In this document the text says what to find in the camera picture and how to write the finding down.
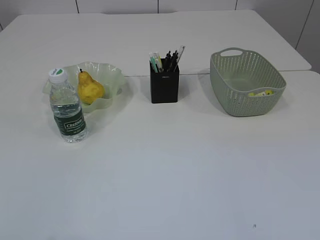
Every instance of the yellow object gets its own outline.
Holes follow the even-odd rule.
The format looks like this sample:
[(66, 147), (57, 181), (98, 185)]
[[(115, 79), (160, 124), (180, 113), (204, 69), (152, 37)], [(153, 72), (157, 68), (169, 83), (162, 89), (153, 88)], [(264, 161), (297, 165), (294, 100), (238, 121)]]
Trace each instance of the yellow object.
[(80, 69), (78, 80), (78, 95), (83, 103), (92, 104), (96, 99), (105, 95), (104, 86), (94, 80), (86, 71)]
[(267, 96), (267, 95), (272, 95), (272, 94), (274, 94), (273, 91), (271, 91), (271, 90), (265, 90), (265, 91), (260, 92), (260, 93), (257, 93), (257, 94), (254, 94), (253, 92), (250, 92), (250, 93), (248, 94), (248, 96), (249, 96), (249, 97), (262, 97), (262, 96)]
[(274, 92), (271, 91), (271, 90), (266, 90), (266, 91), (265, 91), (265, 94), (266, 94), (266, 95), (272, 95), (272, 94), (274, 94)]

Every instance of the yellow pear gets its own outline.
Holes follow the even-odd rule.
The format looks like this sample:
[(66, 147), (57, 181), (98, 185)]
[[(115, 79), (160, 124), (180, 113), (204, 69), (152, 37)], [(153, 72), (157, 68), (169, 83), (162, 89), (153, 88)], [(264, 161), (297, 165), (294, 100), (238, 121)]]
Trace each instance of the yellow pear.
[(94, 80), (86, 71), (80, 69), (78, 80), (78, 95), (83, 103), (92, 104), (96, 99), (104, 96), (104, 86)]

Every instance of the fruit bowl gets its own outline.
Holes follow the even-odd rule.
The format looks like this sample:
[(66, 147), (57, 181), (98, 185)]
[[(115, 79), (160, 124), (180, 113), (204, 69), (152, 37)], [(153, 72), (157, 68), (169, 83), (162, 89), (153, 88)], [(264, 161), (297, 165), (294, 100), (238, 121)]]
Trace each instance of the fruit bowl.
[[(63, 67), (68, 74), (69, 83), (78, 89), (78, 74), (80, 69), (88, 72), (91, 77), (101, 83), (104, 87), (103, 98), (97, 98), (92, 104), (82, 102), (82, 110), (84, 113), (90, 113), (95, 109), (106, 109), (112, 105), (113, 99), (121, 92), (121, 86), (125, 84), (125, 77), (121, 70), (107, 63), (82, 62), (77, 65)], [(46, 82), (42, 92), (50, 94), (51, 83)]]

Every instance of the water bottle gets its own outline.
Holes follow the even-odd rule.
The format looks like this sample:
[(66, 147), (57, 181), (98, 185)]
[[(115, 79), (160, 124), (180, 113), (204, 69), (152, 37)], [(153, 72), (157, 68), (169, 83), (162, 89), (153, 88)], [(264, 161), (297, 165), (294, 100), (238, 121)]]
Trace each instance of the water bottle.
[(75, 88), (68, 82), (67, 72), (55, 68), (49, 72), (51, 82), (50, 105), (62, 138), (77, 143), (87, 135), (81, 103)]

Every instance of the green label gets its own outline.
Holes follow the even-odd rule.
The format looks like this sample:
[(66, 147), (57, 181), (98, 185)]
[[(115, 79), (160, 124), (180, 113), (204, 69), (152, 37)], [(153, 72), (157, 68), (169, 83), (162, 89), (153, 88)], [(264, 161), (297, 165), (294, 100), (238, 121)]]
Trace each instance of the green label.
[(76, 135), (82, 132), (86, 127), (82, 109), (76, 115), (71, 117), (54, 116), (54, 120), (58, 125), (60, 133), (66, 136)]
[(55, 75), (59, 75), (60, 73), (62, 73), (62, 69), (59, 69), (59, 71), (57, 71)]

